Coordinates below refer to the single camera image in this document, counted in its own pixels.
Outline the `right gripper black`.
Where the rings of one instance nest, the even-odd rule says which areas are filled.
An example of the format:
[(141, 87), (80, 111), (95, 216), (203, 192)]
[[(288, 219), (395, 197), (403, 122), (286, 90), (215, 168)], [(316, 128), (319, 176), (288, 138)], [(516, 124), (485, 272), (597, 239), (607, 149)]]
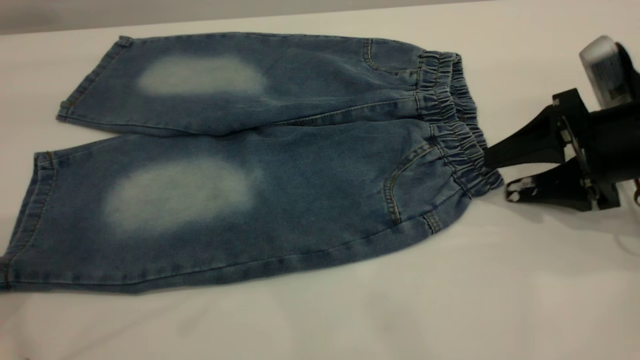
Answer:
[[(553, 95), (528, 124), (490, 146), (484, 164), (560, 164), (507, 183), (506, 201), (601, 211), (621, 206), (613, 183), (639, 178), (639, 143), (638, 100), (589, 112), (572, 88)], [(574, 146), (575, 156), (565, 162), (567, 145)]]

